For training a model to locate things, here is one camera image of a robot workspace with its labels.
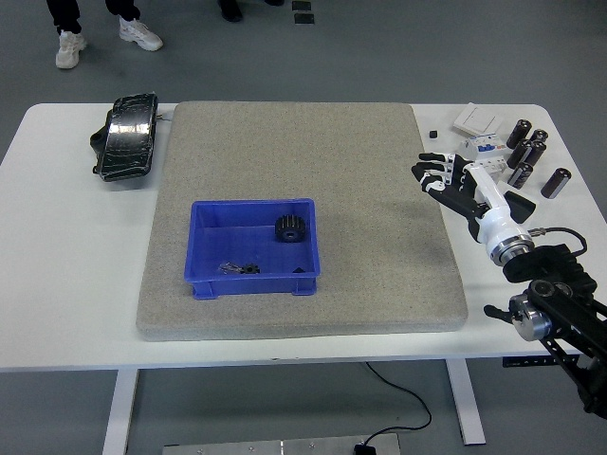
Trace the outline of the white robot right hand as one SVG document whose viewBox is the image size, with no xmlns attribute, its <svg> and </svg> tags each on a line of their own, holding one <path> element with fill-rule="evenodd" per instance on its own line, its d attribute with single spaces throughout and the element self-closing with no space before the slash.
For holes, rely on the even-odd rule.
<svg viewBox="0 0 607 455">
<path fill-rule="evenodd" d="M 457 154 L 422 153 L 412 172 L 423 192 L 468 220 L 476 242 L 495 247 L 510 239 L 531 240 L 481 164 Z"/>
</svg>

